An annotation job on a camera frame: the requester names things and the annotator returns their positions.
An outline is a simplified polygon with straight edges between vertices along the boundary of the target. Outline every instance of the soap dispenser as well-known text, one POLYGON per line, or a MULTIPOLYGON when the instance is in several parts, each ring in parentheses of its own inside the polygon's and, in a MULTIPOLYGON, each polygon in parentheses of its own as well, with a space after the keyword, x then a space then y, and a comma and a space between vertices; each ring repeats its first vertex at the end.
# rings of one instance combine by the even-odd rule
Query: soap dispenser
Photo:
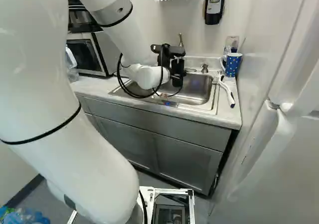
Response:
POLYGON ((207 25, 218 24, 223 15, 225 0, 206 0, 205 2, 205 23, 207 25))

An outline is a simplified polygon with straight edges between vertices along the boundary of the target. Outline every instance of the white refrigerator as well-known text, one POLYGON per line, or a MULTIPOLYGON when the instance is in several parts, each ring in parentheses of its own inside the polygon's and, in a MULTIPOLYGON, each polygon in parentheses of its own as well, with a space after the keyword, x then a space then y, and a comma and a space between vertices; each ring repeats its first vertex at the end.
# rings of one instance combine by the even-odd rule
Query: white refrigerator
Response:
POLYGON ((254 0, 212 224, 319 222, 319 0, 254 0))

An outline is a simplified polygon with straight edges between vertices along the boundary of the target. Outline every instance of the sink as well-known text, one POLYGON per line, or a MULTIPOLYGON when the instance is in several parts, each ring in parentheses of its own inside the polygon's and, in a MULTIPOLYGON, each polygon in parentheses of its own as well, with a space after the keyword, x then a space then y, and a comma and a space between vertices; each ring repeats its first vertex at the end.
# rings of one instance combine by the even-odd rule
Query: sink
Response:
MULTIPOLYGON (((214 85, 212 81, 213 77, 217 75, 217 72, 214 71, 209 71, 204 74, 201 72, 187 72, 183 79, 183 88, 178 94, 172 97, 168 96, 175 94, 179 90, 179 87, 174 87, 171 80, 162 84, 160 89, 157 91, 157 94, 145 99, 136 99, 131 97, 126 94, 120 86, 112 90, 109 94, 186 110, 199 112, 203 110, 213 110, 216 114, 218 99, 215 99, 215 97, 218 98, 219 86, 214 85)), ((125 86, 130 91, 138 95, 148 95, 152 92, 152 90, 143 90, 132 80, 125 82, 125 86)))

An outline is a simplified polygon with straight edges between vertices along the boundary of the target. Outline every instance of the white countertop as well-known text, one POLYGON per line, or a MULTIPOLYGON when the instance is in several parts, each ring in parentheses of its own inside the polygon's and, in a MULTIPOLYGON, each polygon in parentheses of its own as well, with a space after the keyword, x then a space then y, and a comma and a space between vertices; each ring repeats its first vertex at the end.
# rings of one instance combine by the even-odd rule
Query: white countertop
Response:
POLYGON ((233 109, 229 106, 227 94, 224 89, 220 88, 216 115, 213 113, 210 114, 207 111, 205 111, 206 113, 188 111, 175 107, 147 103, 143 100, 135 100, 110 95, 109 92, 119 86, 116 77, 110 77, 108 79, 98 79, 80 76, 80 79, 78 81, 71 83, 71 87, 75 94, 79 96, 239 130, 242 122, 236 80, 235 78, 225 77, 223 81, 232 90, 236 105, 233 109))

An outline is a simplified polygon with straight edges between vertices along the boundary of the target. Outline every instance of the floor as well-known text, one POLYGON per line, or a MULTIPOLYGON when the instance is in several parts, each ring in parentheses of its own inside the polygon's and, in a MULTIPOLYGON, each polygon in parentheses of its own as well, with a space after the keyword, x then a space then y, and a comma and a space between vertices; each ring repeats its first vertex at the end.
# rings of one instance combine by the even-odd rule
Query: floor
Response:
MULTIPOLYGON (((156 188, 175 188, 174 186, 158 180, 153 176, 138 172, 141 186, 152 186, 156 188)), ((41 211, 44 216, 51 220, 51 224, 66 224, 72 210, 57 200, 50 193, 46 182, 43 181, 18 207, 33 208, 41 211)), ((209 210, 209 199, 195 197, 195 223, 207 224, 209 210)), ((82 216, 78 216, 74 224, 92 224, 82 216)))

